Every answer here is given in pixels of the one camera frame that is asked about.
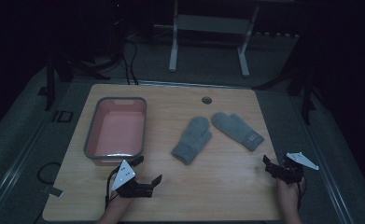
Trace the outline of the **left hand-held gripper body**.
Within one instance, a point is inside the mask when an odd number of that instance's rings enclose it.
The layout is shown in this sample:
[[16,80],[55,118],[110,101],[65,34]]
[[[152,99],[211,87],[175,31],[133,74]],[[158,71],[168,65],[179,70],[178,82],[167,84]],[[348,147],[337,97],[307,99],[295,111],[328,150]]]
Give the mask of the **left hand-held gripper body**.
[[136,172],[133,167],[123,160],[117,169],[111,190],[123,198],[151,198],[154,189],[150,189],[149,184],[138,183],[135,178]]

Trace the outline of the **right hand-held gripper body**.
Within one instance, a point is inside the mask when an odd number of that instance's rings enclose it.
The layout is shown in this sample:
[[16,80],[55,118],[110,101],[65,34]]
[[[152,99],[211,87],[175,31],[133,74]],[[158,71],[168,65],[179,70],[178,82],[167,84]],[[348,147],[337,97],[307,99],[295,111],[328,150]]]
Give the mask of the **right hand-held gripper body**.
[[287,153],[284,156],[283,166],[274,165],[274,168],[279,169],[278,178],[283,180],[286,184],[301,182],[304,175],[304,167],[308,167],[316,171],[319,170],[319,166],[314,164],[301,152]]

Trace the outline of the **pink basin with grey rim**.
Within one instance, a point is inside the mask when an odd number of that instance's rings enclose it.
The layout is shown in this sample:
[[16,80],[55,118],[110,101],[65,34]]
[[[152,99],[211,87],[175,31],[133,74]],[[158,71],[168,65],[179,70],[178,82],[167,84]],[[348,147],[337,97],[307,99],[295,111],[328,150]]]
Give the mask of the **pink basin with grey rim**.
[[147,101],[141,97],[104,97],[95,107],[84,154],[96,165],[111,165],[141,155]]

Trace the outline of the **grey mitten with label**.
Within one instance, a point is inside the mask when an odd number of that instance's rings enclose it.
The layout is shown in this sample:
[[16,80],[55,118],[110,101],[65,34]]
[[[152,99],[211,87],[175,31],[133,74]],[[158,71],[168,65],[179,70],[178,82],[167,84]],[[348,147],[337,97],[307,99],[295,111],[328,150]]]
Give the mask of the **grey mitten with label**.
[[236,114],[218,112],[212,116],[211,122],[221,132],[250,151],[255,151],[264,141],[259,133]]

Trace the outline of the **plain grey mitten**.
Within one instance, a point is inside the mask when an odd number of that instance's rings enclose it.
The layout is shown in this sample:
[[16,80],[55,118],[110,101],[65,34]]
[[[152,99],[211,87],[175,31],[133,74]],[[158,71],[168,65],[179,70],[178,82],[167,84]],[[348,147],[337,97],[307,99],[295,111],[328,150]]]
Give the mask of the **plain grey mitten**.
[[208,119],[193,118],[171,154],[185,165],[190,165],[211,138]]

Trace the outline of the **person's right hand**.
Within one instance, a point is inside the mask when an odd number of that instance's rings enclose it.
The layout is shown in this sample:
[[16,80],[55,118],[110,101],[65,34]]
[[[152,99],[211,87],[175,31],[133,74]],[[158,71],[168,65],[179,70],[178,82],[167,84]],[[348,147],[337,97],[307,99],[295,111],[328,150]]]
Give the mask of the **person's right hand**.
[[303,178],[299,184],[287,184],[277,178],[276,183],[277,199],[285,223],[302,224],[298,203],[300,201],[300,192],[305,189],[305,179]]

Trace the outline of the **person's left hand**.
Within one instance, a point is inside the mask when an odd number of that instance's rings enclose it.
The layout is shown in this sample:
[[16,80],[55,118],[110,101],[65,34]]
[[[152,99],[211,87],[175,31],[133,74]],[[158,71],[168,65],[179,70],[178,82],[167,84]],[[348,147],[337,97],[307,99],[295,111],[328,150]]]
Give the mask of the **person's left hand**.
[[96,224],[118,224],[132,202],[133,198],[120,197],[116,191],[113,191],[104,213]]

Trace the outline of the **black tripod stand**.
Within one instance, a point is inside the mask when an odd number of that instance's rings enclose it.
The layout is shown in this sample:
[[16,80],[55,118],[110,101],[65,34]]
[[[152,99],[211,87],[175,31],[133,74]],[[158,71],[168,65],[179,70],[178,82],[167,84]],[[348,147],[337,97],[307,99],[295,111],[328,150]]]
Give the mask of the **black tripod stand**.
[[66,67],[68,64],[76,66],[82,70],[89,77],[94,77],[102,80],[109,80],[109,77],[105,77],[99,74],[94,68],[89,67],[82,61],[74,58],[70,54],[63,51],[52,51],[47,58],[46,66],[46,86],[40,90],[40,94],[44,95],[47,99],[45,107],[46,111],[49,111],[55,101],[55,74],[58,74],[62,80],[70,82],[73,78],[72,73],[68,73]]
[[297,96],[302,91],[302,118],[306,125],[310,124],[309,112],[312,108],[312,88],[314,79],[314,67],[309,63],[286,62],[278,77],[265,82],[259,86],[252,87],[252,90],[267,90],[278,83],[291,79],[287,87],[290,96]]

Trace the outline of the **white metal stand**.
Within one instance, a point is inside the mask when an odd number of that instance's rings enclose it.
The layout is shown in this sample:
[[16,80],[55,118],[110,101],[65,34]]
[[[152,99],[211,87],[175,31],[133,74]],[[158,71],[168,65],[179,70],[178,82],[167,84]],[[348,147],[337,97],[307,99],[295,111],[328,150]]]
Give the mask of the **white metal stand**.
[[196,16],[190,14],[180,14],[178,12],[179,1],[174,0],[173,14],[173,39],[170,53],[168,70],[175,72],[177,68],[178,56],[178,31],[197,31],[209,33],[222,33],[243,35],[244,40],[237,47],[237,56],[243,77],[249,77],[250,72],[246,59],[246,49],[248,42],[253,33],[253,28],[256,23],[256,18],[259,14],[260,7],[255,6],[250,19],[232,19],[209,16]]

